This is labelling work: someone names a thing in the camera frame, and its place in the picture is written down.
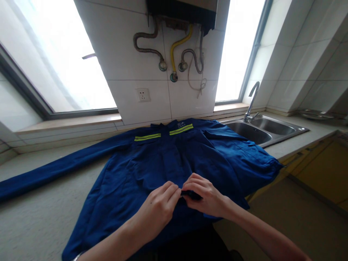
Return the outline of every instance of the yellow gas hose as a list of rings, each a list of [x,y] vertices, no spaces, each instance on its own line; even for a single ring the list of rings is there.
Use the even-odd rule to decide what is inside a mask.
[[[188,35],[185,38],[182,38],[181,40],[173,43],[173,45],[170,48],[171,66],[173,67],[173,72],[176,72],[175,62],[174,62],[174,48],[177,47],[180,44],[183,44],[184,42],[186,42],[187,40],[189,40],[191,38],[191,36],[192,36],[192,29],[193,29],[193,25],[190,24],[190,31],[189,31]]]

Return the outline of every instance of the hand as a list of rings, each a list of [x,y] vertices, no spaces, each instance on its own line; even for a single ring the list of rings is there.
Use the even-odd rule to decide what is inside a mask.
[[[183,196],[187,206],[207,215],[225,218],[228,205],[233,204],[227,196],[222,195],[213,184],[196,173],[188,178],[182,186],[182,191],[192,190],[203,199],[192,200],[189,196]]]
[[[143,244],[155,239],[169,223],[180,194],[178,185],[167,181],[152,191],[138,212],[127,221]]]

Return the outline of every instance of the stainless steel sink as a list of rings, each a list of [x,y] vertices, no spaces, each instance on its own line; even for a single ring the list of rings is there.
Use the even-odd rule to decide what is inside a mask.
[[[264,129],[265,131],[278,135],[288,135],[296,131],[294,128],[290,126],[269,119],[256,119],[251,121],[250,123],[256,127]]]
[[[236,121],[228,123],[226,125],[229,126],[234,132],[247,138],[248,140],[255,142],[257,145],[265,143],[272,139],[272,136],[270,134],[254,128],[253,126],[244,122]]]
[[[256,116],[251,122],[246,123],[243,119],[222,122],[234,132],[255,142],[262,148],[282,142],[309,129],[276,120],[264,115]]]

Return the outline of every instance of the kitchen countertop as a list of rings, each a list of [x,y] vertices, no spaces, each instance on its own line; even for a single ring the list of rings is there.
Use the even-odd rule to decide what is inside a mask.
[[[301,151],[313,142],[333,135],[338,129],[328,121],[301,117],[261,114],[310,129],[265,150],[281,160]],[[226,121],[242,116],[220,119]],[[33,170],[98,141],[21,154],[0,166],[0,181]],[[76,224],[84,201],[108,157],[0,204],[0,260],[61,260],[61,253]]]

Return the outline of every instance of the faucet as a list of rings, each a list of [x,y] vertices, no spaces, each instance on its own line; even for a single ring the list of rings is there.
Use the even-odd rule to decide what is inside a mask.
[[[255,98],[256,98],[256,95],[257,95],[257,92],[258,92],[259,88],[260,88],[260,82],[256,82],[254,87],[251,89],[249,97],[251,97],[253,95],[254,91],[255,91],[255,94],[254,94],[253,99],[251,100],[251,103],[250,103],[250,106],[248,108],[248,111],[246,112],[246,114],[244,116],[244,119],[243,119],[244,122],[250,122],[258,115],[258,113],[256,113],[255,116],[252,117],[252,116],[250,116],[250,111],[251,111],[251,108],[252,108],[252,106],[254,104],[254,101],[255,101]]]

